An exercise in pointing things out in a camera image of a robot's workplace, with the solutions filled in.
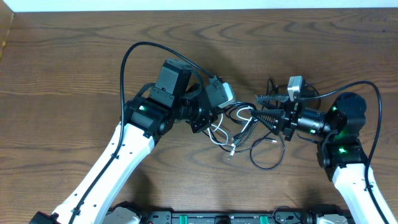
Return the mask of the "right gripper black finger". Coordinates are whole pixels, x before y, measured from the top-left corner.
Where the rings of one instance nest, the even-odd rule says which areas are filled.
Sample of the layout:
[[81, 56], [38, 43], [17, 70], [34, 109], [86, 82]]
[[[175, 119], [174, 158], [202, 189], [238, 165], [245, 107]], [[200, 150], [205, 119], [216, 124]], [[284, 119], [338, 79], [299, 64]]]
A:
[[260, 121], [271, 133], [278, 135], [284, 128], [284, 110], [252, 110], [251, 116]]
[[262, 106], [269, 105], [272, 101], [286, 103], [290, 100], [289, 95], [256, 95], [255, 100]]

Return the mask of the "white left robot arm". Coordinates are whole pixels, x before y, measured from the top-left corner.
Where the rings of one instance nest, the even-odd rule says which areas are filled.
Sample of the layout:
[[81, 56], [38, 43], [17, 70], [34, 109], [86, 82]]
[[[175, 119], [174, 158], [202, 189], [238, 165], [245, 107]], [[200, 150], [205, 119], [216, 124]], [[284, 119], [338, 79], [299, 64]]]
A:
[[194, 133], [209, 128], [218, 113], [234, 101], [230, 85], [218, 77], [190, 86], [197, 71], [181, 60], [164, 62], [155, 83], [123, 102], [121, 121], [94, 166], [56, 209], [37, 212], [31, 223], [102, 223], [132, 174], [176, 120], [187, 121]]

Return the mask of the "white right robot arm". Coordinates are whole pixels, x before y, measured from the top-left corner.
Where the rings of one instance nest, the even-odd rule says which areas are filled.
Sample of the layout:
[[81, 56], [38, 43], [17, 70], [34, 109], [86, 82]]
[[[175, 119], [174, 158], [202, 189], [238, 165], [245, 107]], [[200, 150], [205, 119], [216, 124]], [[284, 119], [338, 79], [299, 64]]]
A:
[[301, 131], [320, 139], [317, 160], [344, 198], [356, 223], [396, 223], [368, 164], [359, 132], [365, 125], [366, 102], [351, 92], [342, 93], [327, 112], [313, 110], [287, 95], [257, 95], [263, 110], [252, 116], [273, 134], [290, 141]]

